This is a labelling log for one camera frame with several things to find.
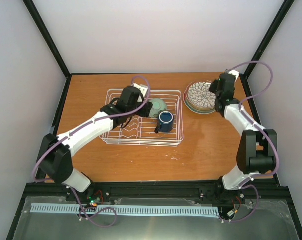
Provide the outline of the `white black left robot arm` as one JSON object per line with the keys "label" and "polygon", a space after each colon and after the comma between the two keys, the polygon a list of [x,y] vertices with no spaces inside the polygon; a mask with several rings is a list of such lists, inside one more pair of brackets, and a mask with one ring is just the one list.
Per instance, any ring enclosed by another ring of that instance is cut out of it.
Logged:
{"label": "white black left robot arm", "polygon": [[125,87],[120,97],[103,106],[92,118],[78,127],[58,136],[48,134],[43,138],[36,169],[41,169],[55,183],[77,191],[83,201],[94,198],[92,181],[73,166],[75,154],[91,141],[118,126],[125,127],[127,120],[135,115],[150,113],[148,102],[150,88],[134,83]]}

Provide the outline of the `dark blue ceramic mug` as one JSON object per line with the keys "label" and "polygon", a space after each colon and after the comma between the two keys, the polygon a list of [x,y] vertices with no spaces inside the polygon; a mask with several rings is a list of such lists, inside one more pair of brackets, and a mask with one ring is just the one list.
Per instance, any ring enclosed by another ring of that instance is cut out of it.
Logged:
{"label": "dark blue ceramic mug", "polygon": [[157,118],[157,126],[154,130],[158,133],[170,133],[174,126],[174,115],[169,111],[162,111]]}

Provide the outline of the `floral patterned plate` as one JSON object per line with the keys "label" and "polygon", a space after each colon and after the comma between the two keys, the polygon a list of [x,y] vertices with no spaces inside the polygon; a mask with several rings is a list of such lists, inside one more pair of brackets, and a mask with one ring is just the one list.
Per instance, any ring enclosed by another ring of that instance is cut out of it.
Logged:
{"label": "floral patterned plate", "polygon": [[215,108],[216,96],[210,92],[210,81],[192,82],[186,89],[186,100],[195,109],[207,111]]}

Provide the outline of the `green floral ceramic bowl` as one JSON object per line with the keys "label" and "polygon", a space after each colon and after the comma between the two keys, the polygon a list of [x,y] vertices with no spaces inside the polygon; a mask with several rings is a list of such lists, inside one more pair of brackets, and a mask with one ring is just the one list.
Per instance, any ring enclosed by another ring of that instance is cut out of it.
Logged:
{"label": "green floral ceramic bowl", "polygon": [[160,98],[153,98],[148,101],[149,103],[152,103],[152,108],[149,112],[149,118],[157,118],[159,114],[163,111],[166,111],[168,109],[167,104],[164,100]]}

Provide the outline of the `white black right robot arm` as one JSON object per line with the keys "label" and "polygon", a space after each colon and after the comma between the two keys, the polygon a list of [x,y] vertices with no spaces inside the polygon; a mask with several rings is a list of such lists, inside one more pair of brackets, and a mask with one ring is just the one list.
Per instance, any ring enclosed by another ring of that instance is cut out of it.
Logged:
{"label": "white black right robot arm", "polygon": [[229,121],[241,136],[236,154],[236,165],[215,184],[215,197],[219,201],[233,198],[232,191],[239,191],[258,176],[272,176],[279,169],[277,133],[256,122],[235,98],[236,76],[222,73],[211,84],[215,94],[215,110]]}

